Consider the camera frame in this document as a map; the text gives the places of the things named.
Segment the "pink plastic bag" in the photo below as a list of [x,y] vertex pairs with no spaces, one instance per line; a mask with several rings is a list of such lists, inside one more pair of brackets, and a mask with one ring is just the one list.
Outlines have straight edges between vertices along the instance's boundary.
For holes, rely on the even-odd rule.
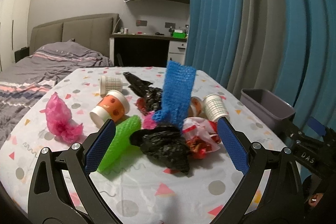
[[50,133],[61,141],[71,144],[83,134],[83,124],[72,119],[71,110],[66,103],[54,92],[46,104],[46,123]]
[[157,123],[153,120],[154,111],[148,112],[148,114],[144,117],[142,122],[143,129],[154,129],[157,126]]

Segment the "green foam net sleeve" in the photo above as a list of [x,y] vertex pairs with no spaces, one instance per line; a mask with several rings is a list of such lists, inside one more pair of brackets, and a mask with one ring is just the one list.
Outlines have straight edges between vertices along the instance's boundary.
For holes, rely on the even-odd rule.
[[141,118],[134,115],[116,126],[116,134],[97,168],[99,173],[111,168],[122,153],[131,146],[129,138],[134,132],[141,129],[141,123]]

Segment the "red white plastic bag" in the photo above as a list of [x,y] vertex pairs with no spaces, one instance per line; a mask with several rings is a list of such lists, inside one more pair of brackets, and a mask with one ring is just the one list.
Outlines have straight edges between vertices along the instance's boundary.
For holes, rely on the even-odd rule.
[[194,159],[204,159],[208,153],[220,150],[221,139],[217,123],[201,117],[189,117],[183,121],[182,136]]

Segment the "grid paper cup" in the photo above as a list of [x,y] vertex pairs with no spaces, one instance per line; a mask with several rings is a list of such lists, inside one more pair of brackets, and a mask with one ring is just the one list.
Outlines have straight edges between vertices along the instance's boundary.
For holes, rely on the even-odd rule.
[[105,96],[111,90],[122,92],[123,90],[122,79],[114,78],[110,76],[101,76],[100,77],[100,95]]
[[221,96],[210,94],[203,100],[203,111],[207,118],[212,122],[217,122],[220,118],[229,118],[229,113],[224,105]]

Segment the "orange apple paper cup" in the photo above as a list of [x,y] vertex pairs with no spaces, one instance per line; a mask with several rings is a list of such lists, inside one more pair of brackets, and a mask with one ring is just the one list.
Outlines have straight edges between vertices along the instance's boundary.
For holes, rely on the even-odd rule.
[[100,128],[108,119],[119,121],[130,110],[126,97],[117,90],[110,90],[108,94],[92,109],[90,118]]

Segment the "black plastic bag front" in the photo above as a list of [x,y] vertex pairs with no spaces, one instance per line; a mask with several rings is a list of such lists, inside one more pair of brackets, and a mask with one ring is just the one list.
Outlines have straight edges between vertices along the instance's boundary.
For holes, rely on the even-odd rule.
[[149,159],[154,159],[169,169],[189,174],[191,151],[177,126],[160,123],[153,129],[137,130],[131,134],[129,141],[131,145],[139,147]]

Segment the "black plastic bag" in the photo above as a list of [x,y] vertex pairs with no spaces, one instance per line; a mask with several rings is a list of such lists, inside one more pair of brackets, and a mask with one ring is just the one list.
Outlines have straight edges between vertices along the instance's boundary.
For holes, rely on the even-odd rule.
[[137,130],[131,134],[129,141],[131,145],[139,147],[149,159],[154,159],[169,169],[189,174],[191,151],[177,126],[160,123],[153,129]]
[[151,82],[142,80],[130,72],[124,72],[123,76],[129,83],[128,88],[130,88],[135,95],[139,96],[135,105],[143,115],[147,115],[151,111],[161,110],[161,88],[152,87]]

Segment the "blue foam net sleeve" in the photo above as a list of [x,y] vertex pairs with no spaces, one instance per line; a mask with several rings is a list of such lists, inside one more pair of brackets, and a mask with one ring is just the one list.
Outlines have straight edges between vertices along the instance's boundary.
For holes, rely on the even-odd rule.
[[196,69],[169,61],[162,89],[161,110],[153,115],[156,123],[171,123],[180,130],[187,117]]

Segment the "purple plastic trash bin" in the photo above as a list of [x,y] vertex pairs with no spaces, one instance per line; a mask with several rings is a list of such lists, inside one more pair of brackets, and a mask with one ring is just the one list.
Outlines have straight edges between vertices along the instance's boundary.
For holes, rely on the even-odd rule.
[[292,121],[295,109],[266,89],[242,89],[240,101],[269,129],[278,133],[285,120]]

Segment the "bed with grey bedding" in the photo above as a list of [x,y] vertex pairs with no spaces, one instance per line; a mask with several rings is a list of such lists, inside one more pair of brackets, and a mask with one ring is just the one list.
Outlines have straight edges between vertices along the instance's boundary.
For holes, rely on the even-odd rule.
[[68,40],[41,46],[1,72],[1,144],[23,116],[70,73],[112,65],[102,53]]

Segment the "blue grey curtain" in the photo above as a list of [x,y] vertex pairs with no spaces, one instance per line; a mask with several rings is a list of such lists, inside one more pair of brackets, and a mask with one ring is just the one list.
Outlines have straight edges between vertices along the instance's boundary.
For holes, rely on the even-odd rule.
[[185,63],[232,95],[274,92],[311,137],[335,128],[335,0],[190,0]]

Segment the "dark desk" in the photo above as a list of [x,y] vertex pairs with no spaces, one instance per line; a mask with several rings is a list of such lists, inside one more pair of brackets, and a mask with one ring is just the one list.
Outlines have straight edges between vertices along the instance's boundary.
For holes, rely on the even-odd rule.
[[109,40],[109,58],[116,67],[165,68],[170,41],[187,42],[161,35],[113,34]]

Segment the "white drawer cabinet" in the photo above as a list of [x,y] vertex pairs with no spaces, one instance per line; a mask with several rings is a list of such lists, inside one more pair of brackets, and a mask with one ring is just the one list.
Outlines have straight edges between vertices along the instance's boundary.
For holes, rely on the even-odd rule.
[[183,65],[185,63],[187,42],[170,41],[167,59]]

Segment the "green box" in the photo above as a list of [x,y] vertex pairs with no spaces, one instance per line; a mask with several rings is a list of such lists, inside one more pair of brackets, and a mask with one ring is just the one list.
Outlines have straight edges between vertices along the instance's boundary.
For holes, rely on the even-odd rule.
[[174,30],[173,32],[173,38],[179,38],[179,39],[185,39],[186,33],[183,30]]

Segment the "white wardrobe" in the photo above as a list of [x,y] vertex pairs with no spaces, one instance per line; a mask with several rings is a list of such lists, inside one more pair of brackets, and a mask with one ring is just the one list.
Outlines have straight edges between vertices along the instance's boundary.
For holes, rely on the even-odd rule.
[[15,63],[14,52],[28,44],[27,24],[31,0],[1,0],[1,71]]

